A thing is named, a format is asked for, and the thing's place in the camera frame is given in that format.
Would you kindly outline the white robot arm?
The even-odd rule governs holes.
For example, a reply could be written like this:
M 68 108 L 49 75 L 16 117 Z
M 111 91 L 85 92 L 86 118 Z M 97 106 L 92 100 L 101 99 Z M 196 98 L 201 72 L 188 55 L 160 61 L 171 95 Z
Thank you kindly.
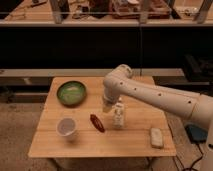
M 126 95 L 187 119 L 208 132 L 200 171 L 213 169 L 213 97 L 200 93 L 146 84 L 132 79 L 132 69 L 121 64 L 103 79 L 106 104 Z

